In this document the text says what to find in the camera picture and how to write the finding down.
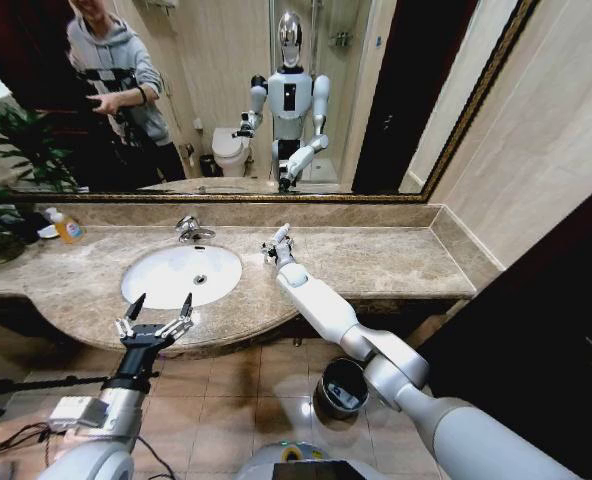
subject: bathroom sink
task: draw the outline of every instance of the bathroom sink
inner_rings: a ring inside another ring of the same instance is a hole
[[[231,292],[242,273],[240,260],[219,247],[189,245],[158,250],[132,265],[121,284],[133,303],[147,293],[145,308],[179,309],[192,292],[192,305],[214,302]]]

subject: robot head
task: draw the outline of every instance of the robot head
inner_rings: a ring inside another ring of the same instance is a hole
[[[278,41],[283,52],[283,65],[287,68],[298,66],[300,46],[303,43],[303,31],[300,18],[292,12],[286,12],[278,22]]]

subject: vanity counter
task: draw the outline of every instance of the vanity counter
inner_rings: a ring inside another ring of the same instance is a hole
[[[194,326],[169,351],[200,353],[249,340],[292,319],[297,311],[275,282],[260,245],[271,227],[209,227],[197,244],[234,252],[240,282],[228,295],[196,307]],[[475,288],[429,228],[292,228],[293,254],[309,272],[347,299],[471,298]],[[121,349],[114,319],[127,302],[122,277],[137,259],[178,245],[169,227],[94,226],[75,245],[58,239],[32,245],[0,270],[0,295],[25,295],[67,335],[105,349]],[[166,323],[174,310],[143,309],[139,323]]]

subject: black trash bin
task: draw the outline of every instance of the black trash bin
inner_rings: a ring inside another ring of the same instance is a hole
[[[201,155],[198,159],[200,163],[200,173],[203,177],[222,177],[223,171],[214,160],[213,155]]]
[[[318,380],[314,395],[319,407],[332,418],[356,415],[369,397],[363,368],[349,358],[333,360]]]

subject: faucet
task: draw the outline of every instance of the faucet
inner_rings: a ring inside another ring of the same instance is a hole
[[[190,240],[199,240],[201,238],[213,238],[216,235],[213,230],[201,227],[198,219],[190,215],[183,217],[176,224],[176,231],[180,232],[178,241],[181,243],[186,243]]]

